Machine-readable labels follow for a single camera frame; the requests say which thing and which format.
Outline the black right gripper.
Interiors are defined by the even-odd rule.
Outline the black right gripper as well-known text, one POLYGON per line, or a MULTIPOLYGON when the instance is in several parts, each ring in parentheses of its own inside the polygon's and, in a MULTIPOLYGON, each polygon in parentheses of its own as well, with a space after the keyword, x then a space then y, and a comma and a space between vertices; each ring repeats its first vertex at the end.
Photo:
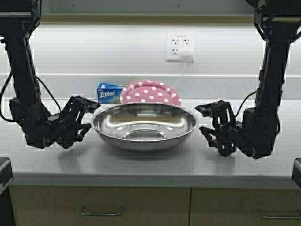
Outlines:
POLYGON ((219 100, 205 105, 198 105, 195 109, 203 117, 213 118, 213 127, 200 127, 202 135, 206 138, 208 145, 218 149, 221 156, 229 156, 236 149, 242 147, 242 130, 238 127, 229 102, 219 100))

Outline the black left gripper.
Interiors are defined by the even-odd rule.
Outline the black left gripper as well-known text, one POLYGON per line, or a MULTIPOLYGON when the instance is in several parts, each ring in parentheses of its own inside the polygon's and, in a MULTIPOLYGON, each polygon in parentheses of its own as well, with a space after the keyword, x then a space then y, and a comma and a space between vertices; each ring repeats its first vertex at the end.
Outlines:
POLYGON ((68 149, 75 142, 82 142, 86 133, 91 129, 90 123, 82 124, 82 117, 86 113, 94 113, 101 105, 82 96, 72 96, 63 111, 49 118, 51 127, 46 136, 46 146, 53 143, 68 149))

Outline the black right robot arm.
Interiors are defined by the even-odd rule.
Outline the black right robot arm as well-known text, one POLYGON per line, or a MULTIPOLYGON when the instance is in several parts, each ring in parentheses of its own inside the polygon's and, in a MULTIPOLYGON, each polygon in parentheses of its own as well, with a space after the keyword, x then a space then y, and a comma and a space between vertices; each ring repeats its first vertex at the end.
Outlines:
POLYGON ((265 54, 255 91, 255 106, 244 110, 237 121, 229 102, 199 105, 196 110, 212 119, 212 128, 200 131, 208 145, 226 157, 240 150, 259 159, 271 155, 280 132, 278 107, 282 98, 290 45, 301 33, 301 3, 298 0, 250 0, 254 9, 254 26, 265 41, 265 54))

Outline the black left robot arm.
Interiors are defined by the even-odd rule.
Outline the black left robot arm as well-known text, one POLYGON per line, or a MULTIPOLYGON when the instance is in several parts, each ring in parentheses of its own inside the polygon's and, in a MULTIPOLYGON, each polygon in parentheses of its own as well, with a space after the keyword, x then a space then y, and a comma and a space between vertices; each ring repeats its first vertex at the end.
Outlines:
POLYGON ((0 2, 0 42, 5 45, 10 64, 9 79, 14 80, 16 97, 9 101, 11 122, 16 122, 26 143, 45 148, 53 143, 64 149, 81 142, 91 129, 82 123, 84 114, 94 113, 100 104, 81 96, 71 97, 59 113, 51 114, 41 100, 29 39, 39 26, 40 0, 2 0, 0 2))

